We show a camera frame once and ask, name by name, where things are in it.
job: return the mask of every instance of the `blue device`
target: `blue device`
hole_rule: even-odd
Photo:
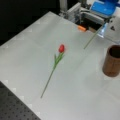
[[[95,1],[91,7],[91,11],[103,16],[110,17],[114,13],[118,0],[101,0],[102,2]]]

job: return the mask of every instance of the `flower stem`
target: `flower stem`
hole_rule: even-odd
[[[48,84],[49,84],[49,82],[50,82],[50,79],[51,79],[51,77],[52,77],[52,74],[53,74],[54,70],[55,70],[55,69],[53,69],[52,72],[51,72],[51,74],[50,74],[50,77],[49,77],[49,79],[48,79],[48,81],[47,81],[47,84],[46,84],[46,86],[45,86],[45,88],[44,88],[44,90],[43,90],[43,92],[42,92],[41,98],[43,97],[43,95],[44,95],[44,93],[45,93],[45,90],[47,89],[47,86],[48,86]]]

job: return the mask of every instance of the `brown cup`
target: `brown cup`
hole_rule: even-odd
[[[103,72],[109,77],[115,77],[120,72],[120,45],[113,45],[108,48]]]

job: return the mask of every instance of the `metal part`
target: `metal part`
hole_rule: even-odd
[[[84,18],[87,18],[97,24],[100,24],[100,25],[103,25],[105,23],[104,19],[97,16],[97,15],[94,15],[92,13],[89,13],[89,12],[81,12],[81,20],[82,21]]]
[[[0,120],[40,120],[0,82]]]
[[[80,7],[81,4],[77,3],[72,8],[70,8],[68,11],[64,12],[61,11],[59,14],[61,17],[68,19],[69,21],[76,23],[78,20],[80,20]]]
[[[60,0],[60,10],[61,12],[67,12],[67,0]]]
[[[81,3],[81,7],[86,7],[87,0],[78,0]]]
[[[104,37],[120,44],[120,18],[113,17],[105,30]]]

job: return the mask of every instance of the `cup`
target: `cup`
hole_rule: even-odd
[[[120,72],[120,45],[112,45],[108,48],[103,65],[103,73],[109,77],[115,77]]]

